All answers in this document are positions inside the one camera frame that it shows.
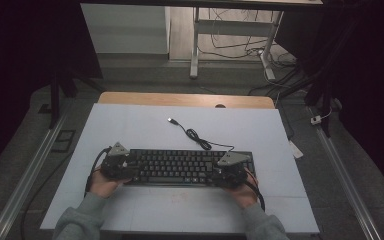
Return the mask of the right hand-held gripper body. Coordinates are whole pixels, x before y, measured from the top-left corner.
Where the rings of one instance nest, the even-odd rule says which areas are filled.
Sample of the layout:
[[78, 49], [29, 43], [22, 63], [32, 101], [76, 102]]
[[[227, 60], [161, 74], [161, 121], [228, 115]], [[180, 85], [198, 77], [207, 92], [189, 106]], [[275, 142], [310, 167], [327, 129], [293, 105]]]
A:
[[226, 152], [221, 159], [215, 163], [215, 166], [224, 169], [224, 174], [215, 177], [223, 178], [225, 180], [226, 186], [224, 188], [237, 188], [247, 179], [244, 163], [248, 160], [248, 155], [232, 151]]

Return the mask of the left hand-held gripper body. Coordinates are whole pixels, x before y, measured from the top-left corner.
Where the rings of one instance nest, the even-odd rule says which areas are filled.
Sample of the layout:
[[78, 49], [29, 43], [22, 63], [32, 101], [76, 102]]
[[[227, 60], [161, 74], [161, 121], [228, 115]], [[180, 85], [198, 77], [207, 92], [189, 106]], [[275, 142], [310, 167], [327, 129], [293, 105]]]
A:
[[130, 152], [123, 145], [116, 142], [104, 158], [100, 172], [111, 180], [128, 179], [127, 160], [129, 154]]

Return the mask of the black computer keyboard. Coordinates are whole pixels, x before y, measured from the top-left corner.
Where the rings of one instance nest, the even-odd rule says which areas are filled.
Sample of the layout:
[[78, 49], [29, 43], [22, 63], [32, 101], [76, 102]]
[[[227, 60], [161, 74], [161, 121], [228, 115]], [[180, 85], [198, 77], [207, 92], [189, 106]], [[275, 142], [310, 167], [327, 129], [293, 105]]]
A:
[[[130, 185], [217, 187], [211, 183], [215, 163], [228, 151], [132, 149], [138, 160], [138, 176]], [[255, 173], [253, 154], [232, 151], [249, 156], [244, 167]]]

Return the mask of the person's left hand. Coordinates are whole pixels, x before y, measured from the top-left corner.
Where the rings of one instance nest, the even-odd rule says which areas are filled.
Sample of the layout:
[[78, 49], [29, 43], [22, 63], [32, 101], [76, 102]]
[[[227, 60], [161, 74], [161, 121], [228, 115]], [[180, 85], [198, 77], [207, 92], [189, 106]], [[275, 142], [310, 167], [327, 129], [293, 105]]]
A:
[[97, 169], [92, 174], [90, 192], [102, 198], [109, 198], [120, 185], [127, 182], [129, 179], [109, 180]]

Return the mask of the person's right hand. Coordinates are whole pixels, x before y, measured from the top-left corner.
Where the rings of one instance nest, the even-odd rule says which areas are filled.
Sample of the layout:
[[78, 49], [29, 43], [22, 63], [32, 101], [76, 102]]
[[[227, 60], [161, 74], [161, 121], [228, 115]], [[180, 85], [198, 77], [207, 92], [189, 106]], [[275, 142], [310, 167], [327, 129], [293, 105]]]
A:
[[[246, 169], [247, 172], [247, 181], [253, 186], [258, 186], [258, 181], [251, 174], [251, 172]], [[242, 209], [245, 209], [258, 202], [258, 195], [250, 188], [248, 185], [241, 185], [235, 189], [225, 189], [227, 193], [236, 201], [238, 206]]]

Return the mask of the white table cover sheet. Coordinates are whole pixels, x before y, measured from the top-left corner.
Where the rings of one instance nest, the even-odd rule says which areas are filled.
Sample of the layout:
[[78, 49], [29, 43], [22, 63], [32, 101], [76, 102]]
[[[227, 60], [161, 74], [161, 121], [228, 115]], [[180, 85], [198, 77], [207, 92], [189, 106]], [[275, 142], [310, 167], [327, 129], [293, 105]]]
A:
[[[93, 106], [74, 154], [41, 224], [55, 227], [68, 207], [83, 199], [98, 153], [115, 143], [128, 149], [197, 149], [184, 133], [194, 129], [218, 150], [250, 151], [266, 212], [289, 233], [317, 226], [290, 144], [275, 109]], [[104, 229], [129, 233], [241, 234], [235, 201], [214, 187], [122, 186], [104, 209]]]

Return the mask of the black floor socket plate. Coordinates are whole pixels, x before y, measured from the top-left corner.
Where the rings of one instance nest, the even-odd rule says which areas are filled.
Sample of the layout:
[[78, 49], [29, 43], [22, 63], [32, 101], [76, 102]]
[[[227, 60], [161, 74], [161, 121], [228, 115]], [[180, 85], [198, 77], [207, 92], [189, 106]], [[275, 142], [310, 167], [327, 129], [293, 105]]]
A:
[[74, 140], [75, 130], [61, 130], [51, 148], [52, 152], [67, 153]]

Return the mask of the white paper tag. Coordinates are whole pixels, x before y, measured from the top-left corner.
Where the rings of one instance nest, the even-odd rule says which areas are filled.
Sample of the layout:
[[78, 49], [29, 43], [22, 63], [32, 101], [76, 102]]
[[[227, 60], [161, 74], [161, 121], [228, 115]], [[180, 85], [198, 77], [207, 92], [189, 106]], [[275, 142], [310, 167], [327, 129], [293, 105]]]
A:
[[295, 159], [299, 159], [303, 156], [302, 151], [292, 141], [289, 142], [289, 145]]

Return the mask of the black metal stand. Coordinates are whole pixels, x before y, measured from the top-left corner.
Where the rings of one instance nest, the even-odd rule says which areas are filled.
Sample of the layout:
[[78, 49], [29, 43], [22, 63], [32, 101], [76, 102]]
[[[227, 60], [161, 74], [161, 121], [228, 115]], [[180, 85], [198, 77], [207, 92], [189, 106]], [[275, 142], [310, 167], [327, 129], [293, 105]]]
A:
[[304, 97], [307, 106], [315, 106], [319, 100], [322, 100], [322, 114], [324, 118], [321, 120], [321, 129], [324, 134], [330, 138], [329, 132], [329, 116], [331, 114], [331, 97], [332, 97], [332, 78], [330, 74], [332, 69], [330, 66], [322, 67], [318, 72], [311, 76], [307, 76], [303, 81], [294, 84], [291, 88], [281, 91], [279, 97], [283, 98], [290, 94], [310, 86], [310, 90]]
[[64, 95], [68, 98], [74, 98], [78, 89], [74, 83], [74, 80], [78, 79], [81, 82], [85, 83], [89, 87], [97, 90], [99, 93], [103, 93], [106, 89], [96, 83], [91, 78], [86, 77], [84, 74], [81, 74], [79, 71], [76, 71], [72, 68], [66, 70], [57, 71], [51, 82], [51, 122], [49, 125], [50, 129], [53, 129], [56, 126], [57, 121], [60, 118], [60, 95], [59, 90], [62, 90]]

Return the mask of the white cabinet panel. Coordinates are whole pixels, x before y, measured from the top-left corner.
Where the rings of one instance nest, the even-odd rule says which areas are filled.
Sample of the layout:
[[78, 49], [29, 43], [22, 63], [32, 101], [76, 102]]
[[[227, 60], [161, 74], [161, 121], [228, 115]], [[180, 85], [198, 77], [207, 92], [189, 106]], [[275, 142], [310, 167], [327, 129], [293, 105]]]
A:
[[82, 3], [81, 8], [97, 53], [169, 53], [169, 7]]

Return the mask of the aluminium floor rail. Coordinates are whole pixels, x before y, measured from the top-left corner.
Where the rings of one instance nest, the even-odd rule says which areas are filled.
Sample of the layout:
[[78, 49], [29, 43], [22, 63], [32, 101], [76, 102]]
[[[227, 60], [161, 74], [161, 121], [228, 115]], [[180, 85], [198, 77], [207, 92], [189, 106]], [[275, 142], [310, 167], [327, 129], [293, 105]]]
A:
[[35, 179], [37, 178], [44, 161], [46, 160], [51, 147], [67, 119], [67, 108], [64, 108], [59, 117], [55, 120], [51, 129], [48, 129], [44, 138], [39, 141], [40, 145], [31, 158], [17, 186], [12, 192], [9, 200], [0, 214], [0, 240], [5, 240], [28, 193], [30, 192]]
[[336, 176], [341, 183], [349, 204], [355, 212], [355, 216], [362, 228], [362, 231], [367, 240], [382, 240], [378, 228], [366, 206], [362, 200], [358, 190], [351, 179], [342, 159], [336, 149], [331, 138], [328, 138], [321, 129], [321, 123], [312, 125], [317, 132], [317, 135], [325, 149]]

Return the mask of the white metal desk frame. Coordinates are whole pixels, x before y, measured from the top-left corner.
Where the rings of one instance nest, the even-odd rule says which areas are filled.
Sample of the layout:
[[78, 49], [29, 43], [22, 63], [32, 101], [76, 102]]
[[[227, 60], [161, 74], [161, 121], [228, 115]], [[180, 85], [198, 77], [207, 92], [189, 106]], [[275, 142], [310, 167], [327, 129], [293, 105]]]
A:
[[200, 8], [195, 7], [193, 13], [193, 45], [191, 52], [190, 78], [198, 77], [198, 40], [200, 35], [222, 35], [222, 36], [245, 36], [245, 37], [263, 37], [265, 45], [262, 50], [257, 51], [265, 77], [268, 80], [274, 80], [271, 63], [269, 62], [269, 54], [277, 34], [280, 22], [283, 16], [282, 11], [274, 11], [273, 18], [269, 22], [234, 21], [222, 20], [219, 14], [215, 18], [201, 19]]

